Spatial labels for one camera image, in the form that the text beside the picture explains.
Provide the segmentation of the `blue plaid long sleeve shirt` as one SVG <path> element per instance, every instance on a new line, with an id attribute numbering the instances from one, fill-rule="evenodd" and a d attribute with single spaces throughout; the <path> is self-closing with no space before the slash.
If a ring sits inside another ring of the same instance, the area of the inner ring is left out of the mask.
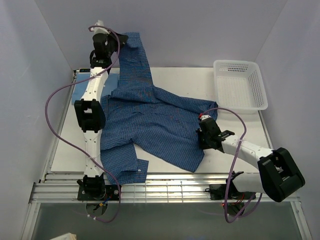
<path id="1" fill-rule="evenodd" d="M 113 185 L 143 183 L 149 163 L 135 147 L 188 172 L 205 154 L 199 147 L 198 116 L 206 110 L 218 117 L 214 101 L 181 97 L 156 87 L 138 32 L 128 32 L 120 50 L 118 86 L 100 100 L 106 122 L 100 157 Z"/>

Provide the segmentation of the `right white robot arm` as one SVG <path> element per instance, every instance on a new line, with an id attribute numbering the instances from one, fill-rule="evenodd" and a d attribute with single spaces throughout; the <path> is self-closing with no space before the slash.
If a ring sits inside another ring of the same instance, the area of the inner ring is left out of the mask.
<path id="1" fill-rule="evenodd" d="M 209 115 L 199 117 L 196 132 L 201 149 L 214 149 L 232 155 L 258 170 L 231 174 L 225 191 L 232 199 L 243 193 L 262 193 L 280 203 L 306 184 L 290 152 L 283 147 L 270 149 L 240 140 L 232 131 L 221 131 Z"/>

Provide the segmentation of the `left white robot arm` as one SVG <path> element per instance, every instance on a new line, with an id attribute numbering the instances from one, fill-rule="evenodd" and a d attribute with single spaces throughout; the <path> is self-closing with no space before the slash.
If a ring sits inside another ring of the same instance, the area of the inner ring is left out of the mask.
<path id="1" fill-rule="evenodd" d="M 84 136 L 84 176 L 77 183 L 83 192 L 95 200 L 106 195 L 104 170 L 101 163 L 100 141 L 106 117 L 100 104 L 103 88 L 112 66 L 111 57 L 128 41 L 128 36 L 119 33 L 96 33 L 93 35 L 94 50 L 90 54 L 90 80 L 84 94 L 74 102 L 79 127 Z"/>

